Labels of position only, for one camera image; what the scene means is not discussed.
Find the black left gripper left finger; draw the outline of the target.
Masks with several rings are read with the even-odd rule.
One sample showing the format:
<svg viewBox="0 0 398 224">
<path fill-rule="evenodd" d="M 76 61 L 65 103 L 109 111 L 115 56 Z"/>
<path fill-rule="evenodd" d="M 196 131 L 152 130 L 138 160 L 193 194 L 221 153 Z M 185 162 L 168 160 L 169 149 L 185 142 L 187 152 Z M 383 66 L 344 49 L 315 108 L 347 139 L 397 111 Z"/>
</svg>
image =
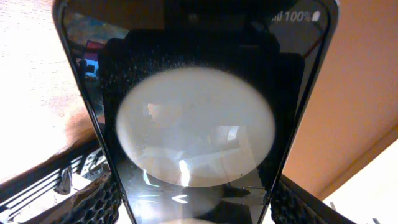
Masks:
<svg viewBox="0 0 398 224">
<path fill-rule="evenodd" d="M 29 223 L 115 223 L 121 203 L 118 183 L 111 174 L 105 174 L 60 204 L 31 218 Z"/>
</svg>

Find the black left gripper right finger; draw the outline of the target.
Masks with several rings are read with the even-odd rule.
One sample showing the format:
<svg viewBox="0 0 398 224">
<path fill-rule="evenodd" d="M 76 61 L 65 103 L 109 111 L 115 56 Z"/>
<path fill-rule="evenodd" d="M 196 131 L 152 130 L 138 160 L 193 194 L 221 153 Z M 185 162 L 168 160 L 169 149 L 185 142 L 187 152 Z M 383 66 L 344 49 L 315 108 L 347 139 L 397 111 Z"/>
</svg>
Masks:
<svg viewBox="0 0 398 224">
<path fill-rule="evenodd" d="M 354 224 L 286 176 L 281 176 L 271 198 L 276 224 Z"/>
</svg>

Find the black smartphone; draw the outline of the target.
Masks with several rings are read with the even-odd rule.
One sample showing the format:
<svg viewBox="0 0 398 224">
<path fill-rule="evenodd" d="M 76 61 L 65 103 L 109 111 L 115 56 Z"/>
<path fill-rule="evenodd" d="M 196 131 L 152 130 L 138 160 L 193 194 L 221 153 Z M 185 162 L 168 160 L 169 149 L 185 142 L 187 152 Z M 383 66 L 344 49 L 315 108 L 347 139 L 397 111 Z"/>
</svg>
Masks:
<svg viewBox="0 0 398 224">
<path fill-rule="evenodd" d="M 339 2 L 55 1 L 133 223 L 261 223 Z"/>
</svg>

